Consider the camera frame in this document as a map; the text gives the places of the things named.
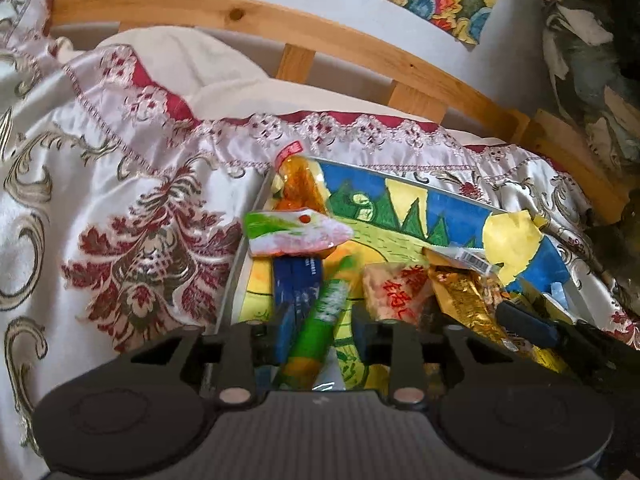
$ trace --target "red floral embroidery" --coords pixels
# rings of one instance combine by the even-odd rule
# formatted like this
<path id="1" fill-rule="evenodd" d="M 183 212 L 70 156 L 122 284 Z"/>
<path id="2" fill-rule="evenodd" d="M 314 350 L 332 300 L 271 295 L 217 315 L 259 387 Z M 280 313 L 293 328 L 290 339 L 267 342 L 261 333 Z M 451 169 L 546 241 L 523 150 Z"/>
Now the red floral embroidery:
<path id="1" fill-rule="evenodd" d="M 87 318 L 127 351 L 182 324 L 213 324 L 241 235 L 237 221 L 203 211 L 185 166 L 105 230 L 80 236 L 84 261 L 62 265 L 67 286 L 96 291 Z"/>
<path id="2" fill-rule="evenodd" d="M 460 186 L 460 190 L 458 190 L 458 192 L 460 193 L 460 195 L 466 196 L 467 198 L 472 198 L 473 200 L 482 198 L 482 190 L 471 182 L 465 182 L 462 186 Z"/>
<path id="3" fill-rule="evenodd" d="M 622 327 L 605 330 L 605 332 L 636 350 L 640 350 L 640 317 L 627 314 L 623 310 L 617 310 L 611 315 L 611 322 L 622 325 Z"/>
<path id="4" fill-rule="evenodd" d="M 107 50 L 100 60 L 102 82 L 114 83 L 123 87 L 130 86 L 136 69 L 136 61 L 131 47 L 118 45 Z"/>
<path id="5" fill-rule="evenodd" d="M 138 121 L 159 121 L 164 123 L 168 118 L 167 92 L 156 86 L 145 86 L 135 95 L 125 99 L 125 114 Z"/>

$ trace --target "candy wrapper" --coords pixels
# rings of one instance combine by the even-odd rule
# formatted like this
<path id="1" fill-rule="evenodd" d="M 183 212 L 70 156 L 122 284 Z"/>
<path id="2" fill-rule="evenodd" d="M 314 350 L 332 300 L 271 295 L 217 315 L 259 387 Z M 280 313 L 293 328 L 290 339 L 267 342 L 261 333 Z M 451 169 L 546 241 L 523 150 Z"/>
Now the candy wrapper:
<path id="1" fill-rule="evenodd" d="M 524 338 L 508 333 L 495 320 L 495 307 L 509 295 L 502 289 L 495 275 L 480 276 L 466 265 L 425 248 L 430 267 L 429 277 L 438 304 L 444 314 L 451 316 L 479 335 L 519 352 L 550 370 L 562 372 L 566 365 L 555 352 L 533 346 Z"/>
<path id="2" fill-rule="evenodd" d="M 426 266 L 371 264 L 362 273 L 367 310 L 373 319 L 397 319 L 418 326 L 433 287 Z"/>
<path id="3" fill-rule="evenodd" d="M 313 209 L 324 215 L 331 216 L 318 180 L 322 178 L 321 171 L 316 170 L 303 156 L 290 156 L 278 168 L 278 174 L 283 181 L 281 197 L 276 202 L 276 211 L 292 211 L 297 209 Z"/>
<path id="4" fill-rule="evenodd" d="M 310 390 L 322 369 L 338 318 L 346 306 L 351 283 L 359 272 L 354 256 L 345 256 L 334 275 L 322 284 L 311 313 L 276 377 L 276 385 L 294 390 Z"/>
<path id="5" fill-rule="evenodd" d="M 317 254 L 353 238 L 353 229 L 312 209 L 253 211 L 244 232 L 253 256 Z"/>

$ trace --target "plastic packaging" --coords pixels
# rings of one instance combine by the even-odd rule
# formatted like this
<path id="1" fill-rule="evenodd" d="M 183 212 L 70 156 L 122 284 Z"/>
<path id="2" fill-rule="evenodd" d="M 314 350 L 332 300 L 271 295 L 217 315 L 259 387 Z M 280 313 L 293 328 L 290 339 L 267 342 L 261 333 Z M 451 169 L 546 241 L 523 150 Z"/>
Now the plastic packaging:
<path id="1" fill-rule="evenodd" d="M 323 283 L 318 300 L 276 377 L 276 386 L 293 390 L 310 390 L 313 387 L 334 341 L 334 328 L 358 269 L 356 258 L 345 256 L 334 275 Z"/>
<path id="2" fill-rule="evenodd" d="M 322 260 L 313 256 L 280 256 L 273 259 L 275 311 L 292 308 L 296 332 L 318 299 L 322 285 Z"/>
<path id="3" fill-rule="evenodd" d="M 318 254 L 353 238 L 353 229 L 312 209 L 247 213 L 244 232 L 253 256 Z"/>
<path id="4" fill-rule="evenodd" d="M 447 258 L 427 248 L 422 253 L 430 263 L 429 277 L 444 314 L 550 370 L 562 372 L 566 369 L 565 363 L 553 351 L 540 349 L 526 339 L 508 333 L 495 320 L 495 307 L 503 299 L 509 299 L 509 295 L 494 274 L 481 276 L 475 270 L 465 268 L 468 262 Z"/>
<path id="5" fill-rule="evenodd" d="M 368 265 L 362 273 L 362 288 L 373 319 L 396 319 L 415 326 L 433 295 L 426 266 L 416 263 Z"/>
<path id="6" fill-rule="evenodd" d="M 278 169 L 283 187 L 280 199 L 276 202 L 276 211 L 292 211 L 309 208 L 331 216 L 318 180 L 321 171 L 314 171 L 312 163 L 303 156 L 290 156 Z"/>

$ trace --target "blue package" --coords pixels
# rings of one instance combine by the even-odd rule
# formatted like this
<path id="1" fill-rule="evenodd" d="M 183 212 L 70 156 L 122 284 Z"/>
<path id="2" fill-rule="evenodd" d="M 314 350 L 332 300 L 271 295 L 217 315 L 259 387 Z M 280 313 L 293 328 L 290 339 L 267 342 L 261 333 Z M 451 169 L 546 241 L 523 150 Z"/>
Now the blue package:
<path id="1" fill-rule="evenodd" d="M 291 257 L 280 256 L 273 259 L 273 304 L 274 312 L 279 312 L 283 305 L 292 305 L 293 277 L 291 273 Z"/>
<path id="2" fill-rule="evenodd" d="M 278 364 L 284 364 L 287 362 L 291 346 L 296 340 L 295 309 L 292 304 L 287 304 L 286 307 L 287 309 L 284 311 L 284 315 L 280 321 L 278 338 L 276 340 L 275 354 Z"/>
<path id="3" fill-rule="evenodd" d="M 322 285 L 322 260 L 320 258 L 305 257 L 293 263 L 295 291 L 300 297 L 300 313 L 305 319 L 318 299 Z"/>
<path id="4" fill-rule="evenodd" d="M 308 304 L 308 291 L 306 290 L 307 269 L 305 267 L 305 257 L 291 257 L 291 288 L 294 298 L 294 308 L 296 311 L 296 332 L 302 328 L 302 323 L 306 314 L 311 310 Z"/>

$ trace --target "wooden bed frame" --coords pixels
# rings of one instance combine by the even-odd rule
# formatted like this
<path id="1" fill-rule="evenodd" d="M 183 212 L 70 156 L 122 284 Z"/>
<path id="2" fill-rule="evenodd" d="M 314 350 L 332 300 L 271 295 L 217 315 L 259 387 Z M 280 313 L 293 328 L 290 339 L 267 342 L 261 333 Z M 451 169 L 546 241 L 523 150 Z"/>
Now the wooden bed frame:
<path id="1" fill-rule="evenodd" d="M 119 31 L 152 25 L 224 29 L 284 43 L 277 79 L 304 84 L 316 52 L 392 79 L 386 102 L 405 113 L 440 123 L 449 107 L 482 124 L 493 136 L 546 155 L 580 184 L 594 209 L 615 222 L 627 189 L 594 171 L 553 142 L 560 120 L 549 131 L 517 110 L 505 110 L 428 62 L 352 28 L 311 14 L 257 0 L 54 0 L 52 26 L 120 23 Z"/>

